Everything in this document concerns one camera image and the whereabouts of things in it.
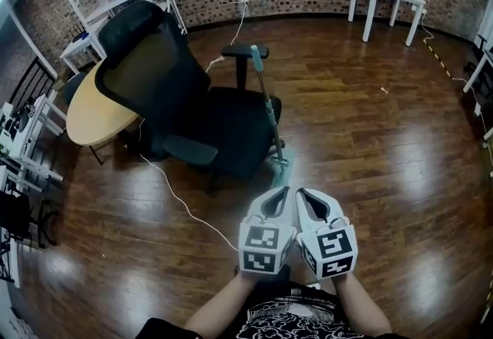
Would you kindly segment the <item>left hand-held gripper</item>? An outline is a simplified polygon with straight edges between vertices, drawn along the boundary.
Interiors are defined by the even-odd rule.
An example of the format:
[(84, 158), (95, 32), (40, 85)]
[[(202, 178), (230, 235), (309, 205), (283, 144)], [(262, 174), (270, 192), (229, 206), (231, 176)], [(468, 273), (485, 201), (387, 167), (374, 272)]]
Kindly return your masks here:
[(279, 186), (261, 194), (250, 204), (240, 224), (240, 269), (255, 274), (278, 274), (296, 235), (290, 188)]

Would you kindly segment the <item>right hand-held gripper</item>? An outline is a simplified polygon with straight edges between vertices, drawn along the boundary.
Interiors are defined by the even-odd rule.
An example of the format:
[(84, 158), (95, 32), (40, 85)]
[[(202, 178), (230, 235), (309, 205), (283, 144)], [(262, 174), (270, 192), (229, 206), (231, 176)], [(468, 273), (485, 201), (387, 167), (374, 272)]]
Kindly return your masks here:
[(339, 202), (321, 191), (295, 193), (302, 257), (318, 280), (350, 273), (357, 261), (355, 229)]

